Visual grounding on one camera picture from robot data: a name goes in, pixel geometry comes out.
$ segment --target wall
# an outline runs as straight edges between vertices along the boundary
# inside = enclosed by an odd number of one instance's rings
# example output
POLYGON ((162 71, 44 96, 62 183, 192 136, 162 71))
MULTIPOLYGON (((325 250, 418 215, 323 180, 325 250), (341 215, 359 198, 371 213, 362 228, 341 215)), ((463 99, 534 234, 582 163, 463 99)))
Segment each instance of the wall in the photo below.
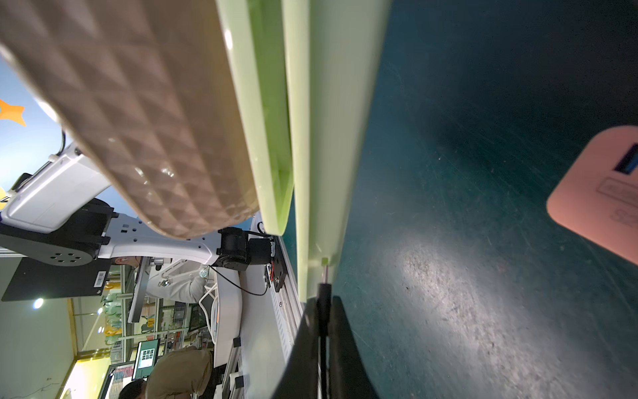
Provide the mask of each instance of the wall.
MULTIPOLYGON (((4 293, 19 258, 0 258, 4 293)), ((73 361, 66 299, 0 302, 0 399, 54 399, 73 361)))

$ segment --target person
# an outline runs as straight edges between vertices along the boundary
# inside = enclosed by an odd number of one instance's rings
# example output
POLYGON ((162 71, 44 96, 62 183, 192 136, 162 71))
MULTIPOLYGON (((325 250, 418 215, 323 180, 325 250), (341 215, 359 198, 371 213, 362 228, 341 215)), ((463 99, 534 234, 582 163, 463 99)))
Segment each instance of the person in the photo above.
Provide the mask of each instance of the person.
POLYGON ((212 397, 223 370, 212 368, 212 352, 186 347, 164 355, 155 364, 148 381, 133 380, 118 399, 190 399, 212 397))
MULTIPOLYGON (((140 259, 141 257, 119 257, 115 259, 115 264, 129 264, 133 267, 139 267, 140 259)), ((167 267, 168 265, 165 264, 162 269, 166 269, 167 267)), ((204 286, 208 282, 208 266, 202 265, 194 260, 186 260, 179 267, 168 272, 162 269, 157 271, 154 267, 151 268, 149 282, 146 285, 147 295, 156 298, 170 299, 175 302, 197 303, 206 293, 204 286), (166 277, 170 278, 171 276, 181 273, 201 270, 205 271, 203 274, 206 277, 202 276, 201 273, 193 273, 187 277, 171 280, 168 285, 162 284, 162 281, 166 280, 166 277)))

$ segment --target beige quilted mat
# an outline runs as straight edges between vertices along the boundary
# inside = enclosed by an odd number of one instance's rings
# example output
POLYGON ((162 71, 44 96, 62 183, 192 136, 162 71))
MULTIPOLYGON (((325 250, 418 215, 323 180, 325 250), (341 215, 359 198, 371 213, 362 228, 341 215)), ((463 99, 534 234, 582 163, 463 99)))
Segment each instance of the beige quilted mat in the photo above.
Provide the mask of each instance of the beige quilted mat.
POLYGON ((214 1, 0 0, 5 58, 158 232, 258 208, 214 1))

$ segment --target cable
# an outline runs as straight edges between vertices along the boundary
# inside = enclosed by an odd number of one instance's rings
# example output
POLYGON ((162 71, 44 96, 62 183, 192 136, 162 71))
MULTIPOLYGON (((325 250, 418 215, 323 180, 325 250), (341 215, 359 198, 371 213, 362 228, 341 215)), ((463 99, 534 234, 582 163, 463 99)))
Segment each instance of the cable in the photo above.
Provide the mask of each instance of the cable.
POLYGON ((51 385, 60 385, 59 382, 51 382, 49 385, 43 386, 42 388, 38 389, 37 391, 34 391, 32 393, 29 393, 28 395, 24 395, 24 396, 13 396, 9 399, 19 399, 19 398, 28 398, 31 395, 35 395, 38 392, 46 392, 49 389, 47 389, 48 387, 50 387, 51 385))
POLYGON ((263 290, 263 294, 255 294, 254 292, 250 292, 248 290, 244 290, 242 287, 238 286, 237 284, 235 284, 234 282, 230 281, 225 275, 221 274, 220 272, 217 271, 217 269, 215 269, 212 265, 209 265, 208 267, 210 267, 211 269, 215 270, 215 273, 217 273, 220 277, 222 277, 224 280, 228 281, 229 283, 231 283, 232 285, 234 285, 235 287, 241 289, 242 291, 244 291, 247 294, 251 294, 254 296, 264 296, 266 295, 266 292, 268 292, 268 287, 266 287, 265 290, 263 290))
POLYGON ((260 236, 260 237, 266 237, 266 238, 270 238, 272 237, 272 235, 270 234, 266 234, 266 233, 257 233, 254 231, 250 231, 250 230, 244 230, 244 232, 247 232, 248 234, 252 234, 254 236, 260 236))
POLYGON ((60 151, 57 152, 57 156, 60 156, 62 154, 62 151, 64 151, 64 147, 66 147, 66 133, 64 132, 64 128, 62 129, 62 145, 60 146, 60 151))
MULTIPOLYGON (((62 155, 62 152, 64 151, 64 147, 66 147, 66 133, 64 132, 64 129, 62 129, 61 131, 62 131, 62 144, 60 145, 60 150, 56 153, 56 156, 62 155)), ((49 166, 49 164, 51 164, 51 162, 47 161, 38 170, 36 170, 36 172, 33 175, 31 175, 31 177, 24 179, 24 181, 20 183, 20 185, 15 189, 15 192, 19 192, 22 189, 22 187, 24 187, 25 184, 30 182, 34 176, 37 176, 38 173, 40 173, 45 167, 49 166)), ((2 200, 0 200, 0 202, 6 202, 5 200, 7 198, 8 197, 3 198, 2 200)))

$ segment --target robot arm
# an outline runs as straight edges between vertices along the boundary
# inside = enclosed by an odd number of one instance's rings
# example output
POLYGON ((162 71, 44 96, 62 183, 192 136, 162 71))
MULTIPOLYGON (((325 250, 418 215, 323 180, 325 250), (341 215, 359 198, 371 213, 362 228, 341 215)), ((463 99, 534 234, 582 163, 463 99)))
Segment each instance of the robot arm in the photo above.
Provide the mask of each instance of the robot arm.
POLYGON ((110 183, 97 166, 71 143, 59 156, 51 155, 39 173, 10 190, 0 213, 2 223, 20 229, 51 233, 110 183))
POLYGON ((162 236, 141 220, 119 214, 111 219, 105 233, 110 240, 100 247, 98 258, 144 256, 194 260, 210 265, 218 258, 221 234, 211 232, 193 239, 174 239, 162 236))

